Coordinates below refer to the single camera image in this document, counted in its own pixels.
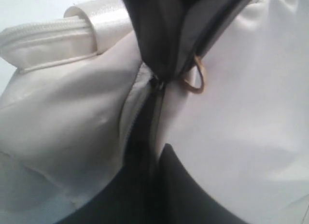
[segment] zipper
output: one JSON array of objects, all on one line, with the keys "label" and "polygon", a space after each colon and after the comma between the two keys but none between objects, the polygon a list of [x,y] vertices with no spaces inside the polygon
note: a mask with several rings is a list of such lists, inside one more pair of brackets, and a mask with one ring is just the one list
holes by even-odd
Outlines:
[{"label": "zipper", "polygon": [[36,35],[48,34],[50,32],[61,32],[75,29],[90,28],[91,25],[78,16],[72,16],[64,19],[59,19],[51,22],[40,22],[19,25],[12,28],[7,28],[0,33],[0,48],[3,48],[12,42],[21,42],[27,37],[34,38]]}]

